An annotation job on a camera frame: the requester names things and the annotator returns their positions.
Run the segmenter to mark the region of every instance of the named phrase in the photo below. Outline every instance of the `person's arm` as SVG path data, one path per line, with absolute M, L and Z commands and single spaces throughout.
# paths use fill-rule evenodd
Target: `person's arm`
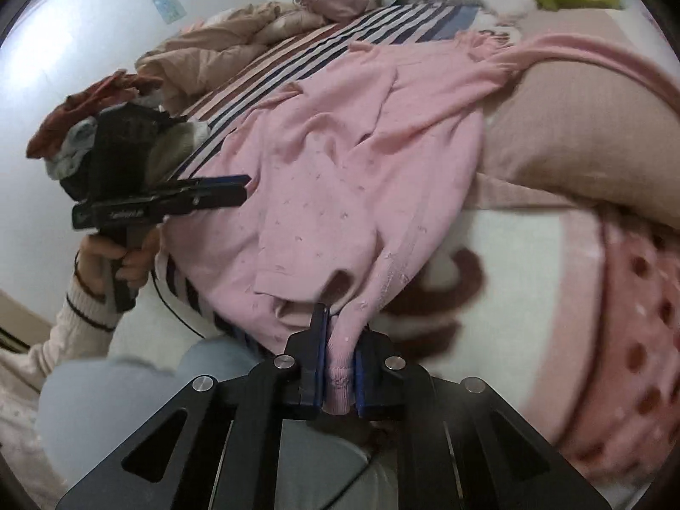
M 158 249 L 157 229 L 147 236 L 141 250 L 133 252 L 106 238 L 87 236 L 80 246 L 76 274 L 50 339 L 31 347 L 27 354 L 0 350 L 3 387 L 22 397 L 36 397 L 47 376 L 59 364 L 77 358 L 106 356 L 121 315 L 109 312 L 103 302 L 102 258 L 124 258 L 117 277 L 139 288 L 147 281 Z

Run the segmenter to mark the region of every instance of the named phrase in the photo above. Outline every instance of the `metal screw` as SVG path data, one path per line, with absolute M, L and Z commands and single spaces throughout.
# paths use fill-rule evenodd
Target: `metal screw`
M 203 391 L 210 391 L 212 389 L 212 386 L 215 384 L 213 379 L 208 376 L 200 376 L 197 377 L 194 380 L 194 383 L 191 384 L 191 386 L 194 388 L 194 390 L 203 392 Z
M 385 359 L 385 366 L 390 370 L 403 370 L 406 368 L 406 361 L 400 356 L 390 356 Z
M 463 380 L 463 387 L 470 393 L 482 393 L 486 389 L 486 382 L 478 377 L 467 377 Z
M 286 370 L 295 365 L 295 359 L 290 355 L 279 355 L 274 359 L 274 366 L 280 370 Z

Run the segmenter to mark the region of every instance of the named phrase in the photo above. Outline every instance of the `striped blanket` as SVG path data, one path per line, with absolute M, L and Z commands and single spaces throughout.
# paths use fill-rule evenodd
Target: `striped blanket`
M 307 78 L 342 56 L 349 43 L 363 40 L 374 44 L 404 44 L 453 39 L 475 21 L 478 6 L 415 4 L 379 8 L 352 23 L 329 25 L 285 40 L 244 68 L 229 83 L 204 96 L 186 114 L 191 120 L 207 121 L 212 134 L 179 167 L 176 177 L 191 178 L 210 161 L 232 132 L 232 123 L 260 99 L 281 85 Z M 251 351 L 268 356 L 267 349 L 242 329 L 223 320 L 201 297 L 193 284 L 177 269 L 172 257 L 159 256 L 159 279 L 183 303 L 207 319 L 205 337 L 226 334 Z

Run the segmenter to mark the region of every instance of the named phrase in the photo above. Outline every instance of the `person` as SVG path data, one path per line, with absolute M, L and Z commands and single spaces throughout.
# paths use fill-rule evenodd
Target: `person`
M 118 277 L 141 287 L 159 249 L 155 230 L 141 250 L 126 252 L 99 236 L 84 239 L 76 273 L 50 340 L 26 355 L 0 355 L 2 455 L 43 510 L 93 470 L 195 377 L 229 380 L 258 361 L 230 338 L 204 340 L 175 373 L 131 360 L 105 359 L 120 315 L 103 303 L 101 258 L 124 258 Z M 281 435 L 277 510 L 323 508 L 368 463 L 365 431 L 340 436 L 285 421 Z M 393 453 L 381 453 L 334 510 L 396 509 Z

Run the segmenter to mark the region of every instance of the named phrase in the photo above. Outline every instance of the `pink pouch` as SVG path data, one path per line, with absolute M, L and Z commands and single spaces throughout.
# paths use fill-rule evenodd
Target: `pink pouch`
M 368 0 L 294 0 L 296 4 L 323 15 L 334 23 L 346 23 L 358 17 L 368 6 Z

